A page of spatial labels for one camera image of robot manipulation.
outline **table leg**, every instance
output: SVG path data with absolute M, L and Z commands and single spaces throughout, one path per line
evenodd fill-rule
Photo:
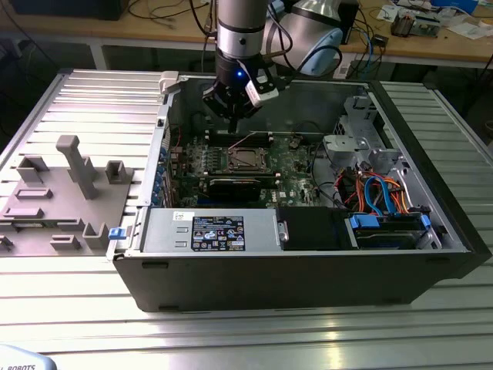
M 356 53 L 354 52 L 345 52 L 342 55 L 342 62 L 334 71 L 335 79 L 346 79 L 347 73 L 349 72 L 349 67 L 351 62 L 356 58 Z
M 106 61 L 105 53 L 102 50 L 102 45 L 91 44 L 92 58 L 94 59 L 94 64 L 96 69 L 108 69 L 108 62 Z

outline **black plastic cover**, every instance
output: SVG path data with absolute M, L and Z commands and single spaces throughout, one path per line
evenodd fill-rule
M 352 249 L 345 210 L 327 207 L 280 207 L 277 219 L 285 222 L 289 240 L 285 251 L 342 251 Z

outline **slotted metal surface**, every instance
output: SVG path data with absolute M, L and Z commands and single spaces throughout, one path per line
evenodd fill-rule
M 439 92 L 421 84 L 382 86 L 493 251 L 493 159 L 486 146 Z
M 23 156 L 40 155 L 49 167 L 67 166 L 56 150 L 60 135 L 77 135 L 79 151 L 95 167 L 122 160 L 135 169 L 126 216 L 135 213 L 146 157 L 161 104 L 160 73 L 76 70 L 52 86 L 41 114 L 0 172 L 0 208 L 20 179 L 15 167 Z

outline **wooden tabletop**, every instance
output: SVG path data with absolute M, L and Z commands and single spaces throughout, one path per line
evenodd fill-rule
M 389 38 L 387 44 L 387 56 L 408 56 L 430 59 L 463 60 L 471 62 L 487 62 L 493 53 L 493 37 L 483 37 L 470 40 L 457 35 L 448 29 L 442 29 L 439 36 L 427 38 L 411 36 L 406 39 L 391 35 L 390 22 L 378 21 L 377 7 L 387 3 L 385 0 L 362 0 L 363 12 L 368 23 L 374 31 Z M 161 5 L 171 5 L 176 0 L 149 0 L 149 6 L 155 8 Z M 180 5 L 159 10 L 160 15 L 167 15 L 186 10 L 188 1 Z M 119 21 L 101 21 L 87 18 L 66 18 L 40 15 L 16 15 L 14 10 L 8 7 L 10 14 L 23 29 L 33 35 L 54 34 L 67 36 L 106 37 L 123 39 L 145 39 L 176 42 L 203 42 L 203 36 L 197 28 L 191 12 L 185 12 L 173 18 L 172 27 L 160 25 L 148 19 L 140 19 L 125 12 Z M 138 15 L 149 16 L 147 0 L 142 0 L 132 8 Z M 197 10 L 201 22 L 206 18 L 207 7 Z M 475 16 L 492 17 L 493 10 L 478 7 Z M 16 28 L 8 20 L 4 13 L 0 14 L 0 38 L 1 31 L 15 31 Z M 348 45 L 340 47 L 342 52 L 364 52 L 365 47 L 357 32 L 353 32 Z

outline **warning label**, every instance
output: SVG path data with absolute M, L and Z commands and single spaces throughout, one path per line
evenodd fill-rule
M 194 217 L 192 249 L 195 252 L 244 251 L 243 217 Z

